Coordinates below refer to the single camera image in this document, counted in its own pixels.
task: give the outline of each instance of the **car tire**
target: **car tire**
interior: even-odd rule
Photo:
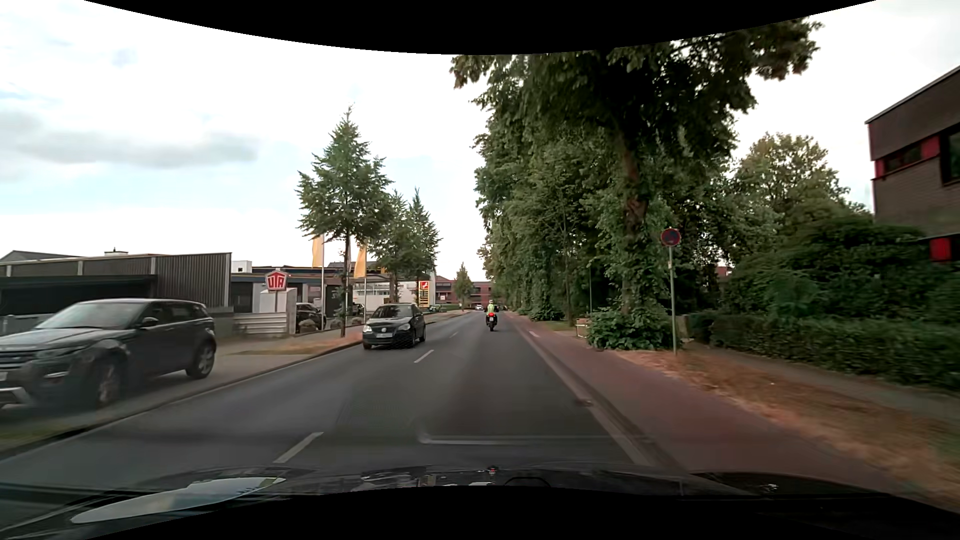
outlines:
[[[124,390],[124,374],[120,362],[105,358],[93,364],[87,379],[84,405],[100,409],[120,400]]]
[[[186,375],[190,379],[206,379],[207,375],[213,371],[213,360],[216,356],[216,349],[213,343],[205,341],[201,343],[190,359],[190,366],[186,368]]]

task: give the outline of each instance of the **asphalt road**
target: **asphalt road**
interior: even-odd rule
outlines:
[[[110,489],[283,462],[331,474],[410,465],[629,463],[506,317],[427,326],[411,349],[351,347],[0,461],[0,480]],[[4,504],[0,525],[50,508]]]

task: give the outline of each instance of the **flag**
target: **flag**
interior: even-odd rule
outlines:
[[[313,238],[313,264],[314,268],[323,268],[324,267],[324,238],[322,236],[314,236]]]
[[[353,277],[367,277],[367,246],[360,246],[360,253],[357,254],[357,264],[353,267]]]

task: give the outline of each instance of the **black suv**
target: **black suv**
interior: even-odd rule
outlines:
[[[0,405],[102,407],[131,385],[186,370],[203,379],[217,341],[203,304],[124,298],[80,302],[0,337]]]
[[[413,347],[417,340],[426,341],[426,321],[414,304],[384,304],[363,327],[364,349],[395,344]]]

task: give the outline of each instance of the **black car hood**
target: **black car hood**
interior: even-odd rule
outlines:
[[[0,337],[0,352],[69,347],[99,341],[123,332],[92,328],[33,329]]]
[[[404,324],[404,323],[409,323],[411,319],[413,319],[413,317],[384,317],[384,318],[379,318],[379,319],[370,319],[369,321],[367,321],[367,325],[368,325],[368,326],[374,326],[374,325],[387,325],[387,326],[402,325],[402,324]]]

